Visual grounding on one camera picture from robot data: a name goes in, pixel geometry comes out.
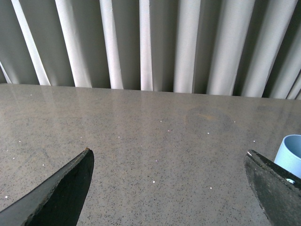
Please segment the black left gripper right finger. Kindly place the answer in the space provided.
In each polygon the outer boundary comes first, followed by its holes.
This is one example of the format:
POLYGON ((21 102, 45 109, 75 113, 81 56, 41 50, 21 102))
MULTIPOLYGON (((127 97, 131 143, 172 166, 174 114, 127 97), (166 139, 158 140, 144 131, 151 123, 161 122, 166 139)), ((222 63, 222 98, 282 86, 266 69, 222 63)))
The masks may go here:
POLYGON ((301 224, 301 179, 254 150, 244 158, 248 183, 272 226, 301 224))

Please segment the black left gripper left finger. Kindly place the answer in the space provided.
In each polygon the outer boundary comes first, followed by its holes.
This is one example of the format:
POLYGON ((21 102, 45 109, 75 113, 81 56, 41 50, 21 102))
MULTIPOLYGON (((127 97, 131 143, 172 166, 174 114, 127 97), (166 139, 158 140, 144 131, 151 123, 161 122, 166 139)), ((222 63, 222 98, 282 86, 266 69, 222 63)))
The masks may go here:
POLYGON ((2 226, 75 226, 90 188, 94 153, 86 148, 0 213, 2 226))

